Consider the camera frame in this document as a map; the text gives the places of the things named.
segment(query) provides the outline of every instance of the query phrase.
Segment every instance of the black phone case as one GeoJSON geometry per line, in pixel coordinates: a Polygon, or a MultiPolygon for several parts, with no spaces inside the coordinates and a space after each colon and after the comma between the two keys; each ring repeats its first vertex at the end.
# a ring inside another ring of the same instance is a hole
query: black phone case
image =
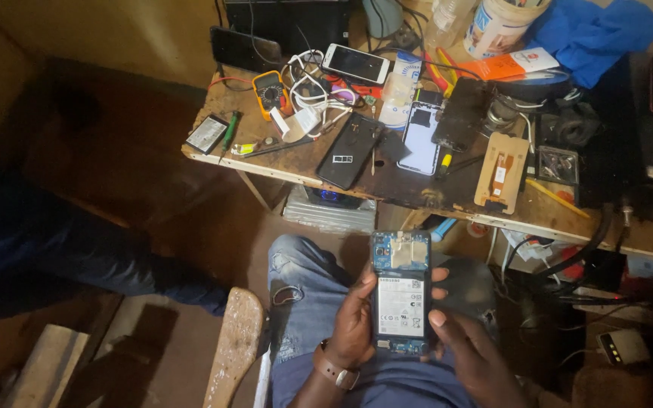
{"type": "Polygon", "coordinates": [[[316,175],[342,190],[352,188],[381,130],[382,125],[376,119],[352,113],[317,166],[316,175]]]}

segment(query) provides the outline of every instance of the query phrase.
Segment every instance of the phone screen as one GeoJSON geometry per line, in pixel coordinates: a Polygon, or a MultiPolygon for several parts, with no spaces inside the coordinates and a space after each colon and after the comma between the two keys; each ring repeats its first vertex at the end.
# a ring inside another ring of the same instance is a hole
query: phone screen
{"type": "Polygon", "coordinates": [[[223,65],[228,65],[253,73],[267,73],[280,70],[283,64],[271,64],[264,61],[253,48],[256,45],[258,52],[269,61],[281,61],[281,47],[277,42],[272,42],[259,37],[254,37],[227,28],[214,26],[210,28],[210,45],[213,49],[213,60],[223,65]]]}
{"type": "Polygon", "coordinates": [[[377,299],[378,334],[424,336],[424,288],[421,280],[380,277],[377,299]]]}
{"type": "Polygon", "coordinates": [[[329,68],[377,82],[384,61],[384,58],[337,46],[331,55],[329,68]]]}

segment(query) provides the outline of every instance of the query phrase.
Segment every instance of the wooden workbench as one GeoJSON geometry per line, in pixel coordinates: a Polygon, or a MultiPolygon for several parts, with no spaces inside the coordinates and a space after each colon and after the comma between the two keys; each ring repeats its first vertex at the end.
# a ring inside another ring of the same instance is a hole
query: wooden workbench
{"type": "MultiPolygon", "coordinates": [[[[423,2],[416,2],[416,4],[417,9],[429,15],[429,4],[423,2]]],[[[366,48],[364,45],[363,15],[357,15],[352,19],[350,32],[353,34],[350,36],[350,45],[361,49],[366,48]]],[[[469,58],[460,42],[451,47],[449,53],[458,62],[469,58]]],[[[389,58],[390,56],[393,57],[393,55],[384,54],[383,56],[389,58]]],[[[226,75],[243,79],[253,77],[253,74],[234,68],[226,68],[226,75]]],[[[243,85],[242,83],[233,84],[234,87],[243,85]]],[[[381,105],[382,101],[377,101],[377,116],[379,116],[381,105]]],[[[273,125],[266,122],[261,116],[258,103],[252,92],[230,91],[223,86],[223,83],[217,83],[211,87],[203,108],[195,118],[193,128],[195,129],[200,125],[203,119],[211,113],[228,120],[233,110],[239,110],[243,116],[240,119],[232,143],[253,143],[268,136],[277,136],[273,125]]],[[[367,110],[362,113],[368,116],[371,115],[367,110]]],[[[532,187],[526,187],[519,194],[513,215],[488,213],[484,208],[473,203],[475,186],[482,162],[449,174],[442,181],[436,181],[433,177],[400,170],[394,162],[381,157],[378,152],[376,160],[383,161],[384,166],[378,167],[374,176],[367,169],[361,174],[352,190],[340,190],[322,182],[316,176],[316,166],[326,154],[339,130],[340,126],[337,125],[331,132],[322,135],[314,143],[249,159],[241,159],[238,156],[226,153],[220,165],[241,172],[257,173],[361,198],[374,198],[409,209],[422,210],[422,212],[469,219],[481,224],[546,236],[571,243],[581,244],[589,241],[599,223],[599,212],[597,210],[587,210],[592,215],[592,219],[581,218],[532,187]]],[[[485,153],[486,146],[487,139],[480,138],[470,152],[456,155],[453,158],[453,163],[485,153]]],[[[196,161],[213,164],[218,162],[217,154],[205,155],[186,144],[183,144],[181,150],[186,157],[196,161]]],[[[443,155],[444,152],[441,152],[440,160],[442,160],[443,155]]],[[[613,248],[620,227],[621,219],[617,216],[612,225],[612,230],[601,245],[603,249],[613,248]]],[[[622,252],[653,258],[653,222],[633,220],[630,236],[624,242],[622,252]]]]}

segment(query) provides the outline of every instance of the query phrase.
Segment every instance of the multimeter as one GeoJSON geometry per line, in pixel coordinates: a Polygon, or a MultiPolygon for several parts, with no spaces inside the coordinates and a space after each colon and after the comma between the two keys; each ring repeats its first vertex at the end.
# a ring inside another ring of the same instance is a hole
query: multimeter
{"type": "Polygon", "coordinates": [[[264,119],[271,122],[271,116],[268,115],[268,112],[275,107],[283,115],[290,116],[294,114],[284,81],[278,71],[263,73],[255,77],[252,84],[264,119]]]}

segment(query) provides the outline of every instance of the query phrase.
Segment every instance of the brown watch strap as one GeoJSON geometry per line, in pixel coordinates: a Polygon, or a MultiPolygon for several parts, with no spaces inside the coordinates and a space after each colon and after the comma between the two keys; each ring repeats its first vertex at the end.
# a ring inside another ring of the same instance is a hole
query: brown watch strap
{"type": "Polygon", "coordinates": [[[354,388],[354,384],[359,379],[359,371],[349,371],[346,368],[332,364],[324,353],[324,348],[327,347],[328,342],[329,339],[325,339],[314,350],[314,369],[333,380],[334,384],[342,390],[354,388]]]}

